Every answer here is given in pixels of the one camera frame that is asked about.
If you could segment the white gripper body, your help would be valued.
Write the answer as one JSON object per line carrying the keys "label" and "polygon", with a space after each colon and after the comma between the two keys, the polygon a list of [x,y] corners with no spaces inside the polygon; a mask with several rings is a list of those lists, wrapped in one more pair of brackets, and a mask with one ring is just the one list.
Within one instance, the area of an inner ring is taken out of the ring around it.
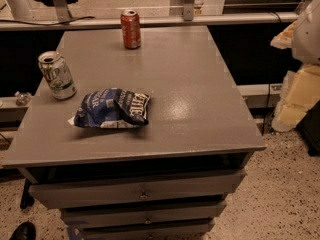
{"label": "white gripper body", "polygon": [[320,0],[299,14],[292,37],[292,56],[303,64],[320,64]]}

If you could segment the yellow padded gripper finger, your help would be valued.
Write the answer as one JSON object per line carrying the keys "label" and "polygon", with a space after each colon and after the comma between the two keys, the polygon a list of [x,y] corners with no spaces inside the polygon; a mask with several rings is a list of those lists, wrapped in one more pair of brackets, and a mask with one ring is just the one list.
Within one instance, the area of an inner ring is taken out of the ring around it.
{"label": "yellow padded gripper finger", "polygon": [[303,65],[296,73],[284,78],[271,127],[277,132],[294,129],[320,101],[320,66]]}
{"label": "yellow padded gripper finger", "polygon": [[296,22],[293,22],[287,26],[282,32],[280,32],[271,40],[270,45],[278,49],[291,48],[295,25]]}

